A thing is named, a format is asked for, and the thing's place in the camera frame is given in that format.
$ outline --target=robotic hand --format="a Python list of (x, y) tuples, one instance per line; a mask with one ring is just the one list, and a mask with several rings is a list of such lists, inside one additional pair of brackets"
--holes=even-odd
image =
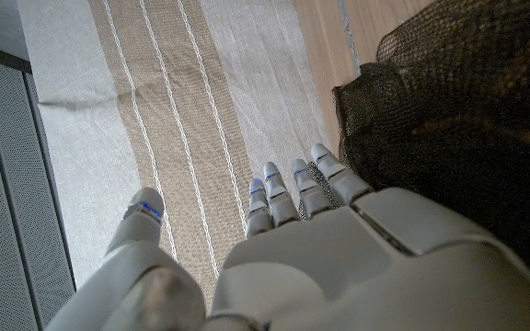
[(293, 164), (307, 222), (277, 167), (250, 185), (248, 240), (204, 316), (191, 276), (158, 248), (160, 196), (143, 188), (99, 271), (51, 330), (530, 329), (530, 271), (490, 233), (401, 188), (374, 192), (323, 145)]

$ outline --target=mesh net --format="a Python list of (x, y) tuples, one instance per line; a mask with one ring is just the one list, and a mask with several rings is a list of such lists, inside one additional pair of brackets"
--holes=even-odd
[(344, 163), (466, 215), (530, 268), (530, 0), (438, 0), (333, 93)]

